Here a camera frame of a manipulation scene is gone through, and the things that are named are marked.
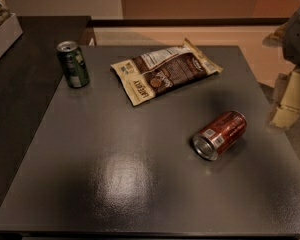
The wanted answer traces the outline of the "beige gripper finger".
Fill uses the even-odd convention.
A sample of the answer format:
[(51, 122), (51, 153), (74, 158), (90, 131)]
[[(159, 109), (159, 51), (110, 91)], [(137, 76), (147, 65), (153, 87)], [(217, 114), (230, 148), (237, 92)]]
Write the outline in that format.
[(262, 44), (269, 47), (281, 47), (286, 29), (286, 23), (280, 25), (274, 32), (270, 33), (263, 39)]
[(279, 74), (273, 92), (269, 123), (290, 128), (300, 117), (300, 66), (289, 74)]

